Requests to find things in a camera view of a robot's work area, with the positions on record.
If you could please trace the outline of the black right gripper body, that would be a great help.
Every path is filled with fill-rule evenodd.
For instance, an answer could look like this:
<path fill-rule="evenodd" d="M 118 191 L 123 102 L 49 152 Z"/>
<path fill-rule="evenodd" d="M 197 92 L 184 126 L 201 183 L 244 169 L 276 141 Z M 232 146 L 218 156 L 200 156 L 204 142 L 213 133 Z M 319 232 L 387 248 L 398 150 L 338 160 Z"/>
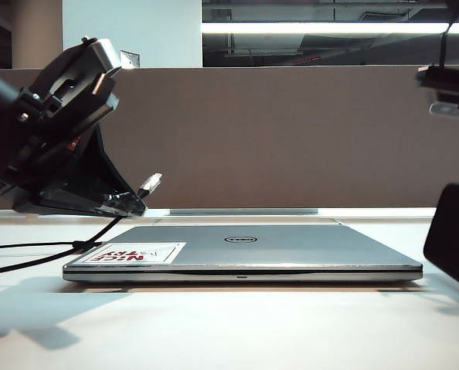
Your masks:
<path fill-rule="evenodd" d="M 430 115 L 459 119 L 459 69 L 424 66 L 417 71 L 419 86 L 432 89 Z"/>

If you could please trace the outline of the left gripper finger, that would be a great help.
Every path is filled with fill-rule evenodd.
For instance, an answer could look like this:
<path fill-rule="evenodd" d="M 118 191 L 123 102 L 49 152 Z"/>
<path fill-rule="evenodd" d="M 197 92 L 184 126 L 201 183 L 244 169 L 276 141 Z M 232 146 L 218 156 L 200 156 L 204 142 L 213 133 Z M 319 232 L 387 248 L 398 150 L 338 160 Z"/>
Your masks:
<path fill-rule="evenodd" d="M 106 193 L 89 198 L 58 191 L 49 197 L 41 194 L 22 196 L 13 202 L 12 209 L 25 214 L 141 216 L 147 208 L 132 192 Z"/>
<path fill-rule="evenodd" d="M 100 127 L 88 130 L 85 139 L 88 141 L 79 144 L 78 160 L 63 189 L 86 199 L 137 199 L 135 191 L 107 156 Z"/>

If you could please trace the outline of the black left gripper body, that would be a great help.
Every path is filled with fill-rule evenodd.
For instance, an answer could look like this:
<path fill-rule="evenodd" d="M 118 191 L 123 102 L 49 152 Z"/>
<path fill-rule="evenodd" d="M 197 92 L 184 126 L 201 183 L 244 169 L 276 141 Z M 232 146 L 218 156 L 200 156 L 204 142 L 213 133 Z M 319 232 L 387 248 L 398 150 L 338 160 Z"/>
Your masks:
<path fill-rule="evenodd" d="M 0 77 L 0 197 L 44 197 L 63 186 L 86 132 L 114 111 L 120 60 L 109 39 L 88 39 L 52 60 L 29 86 Z"/>

